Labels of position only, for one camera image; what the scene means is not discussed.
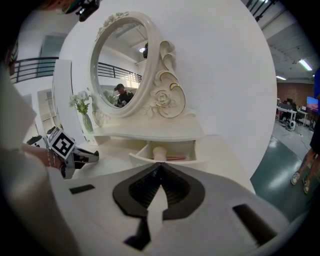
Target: black railing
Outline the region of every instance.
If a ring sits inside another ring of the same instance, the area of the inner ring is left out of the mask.
[[[252,13],[255,20],[258,22],[266,13],[266,11],[275,5],[278,0],[248,0],[245,5]]]
[[[53,76],[57,59],[59,58],[40,57],[17,60],[14,64],[14,74],[10,77],[12,83],[15,84],[29,79]],[[140,83],[142,80],[142,76],[137,73],[102,62],[98,63],[98,76],[124,79],[136,83]]]
[[[124,79],[131,82],[140,83],[142,76],[131,72],[129,70],[123,69],[121,67],[112,66],[102,62],[98,62],[98,76],[107,78]]]
[[[14,63],[14,74],[10,77],[15,84],[38,77],[53,76],[58,57],[27,58]]]

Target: desk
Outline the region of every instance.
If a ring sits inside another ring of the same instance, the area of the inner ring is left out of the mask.
[[[304,111],[301,111],[301,110],[298,110],[298,112],[301,113],[301,114],[304,114],[303,126],[306,126],[306,119],[307,119],[308,113],[304,112]]]
[[[297,114],[296,111],[288,110],[288,109],[285,109],[285,108],[281,108],[281,107],[279,107],[279,106],[277,106],[276,109],[278,110],[278,120],[280,119],[280,111],[281,111],[281,112],[291,113],[290,122],[292,121],[292,116],[293,116],[293,114],[294,114],[294,119],[293,119],[293,120],[296,120],[296,114]]]

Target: glass vase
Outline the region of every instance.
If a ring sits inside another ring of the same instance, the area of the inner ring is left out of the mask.
[[[91,123],[91,120],[90,120],[88,114],[82,115],[82,121],[83,121],[83,125],[84,125],[87,132],[92,132],[94,130],[92,128],[92,123]]]
[[[97,126],[102,127],[105,121],[104,113],[98,108],[97,104],[92,99],[92,116]]]

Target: fluorescent light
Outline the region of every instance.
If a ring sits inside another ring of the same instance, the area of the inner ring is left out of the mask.
[[[308,65],[308,63],[306,63],[306,61],[304,59],[300,59],[299,63],[305,67],[306,70],[311,71],[312,68]]]
[[[283,78],[283,77],[278,76],[278,75],[276,75],[275,77],[278,78],[278,79],[281,79],[281,80],[287,80],[286,78]]]

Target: open drawer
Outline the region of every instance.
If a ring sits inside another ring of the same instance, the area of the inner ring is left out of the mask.
[[[150,141],[137,154],[130,153],[130,161],[133,167],[156,163],[157,161],[153,160],[153,150],[156,147],[163,147],[166,149],[166,163],[200,169],[199,165],[204,165],[206,161],[197,159],[196,144],[194,140],[181,142]]]

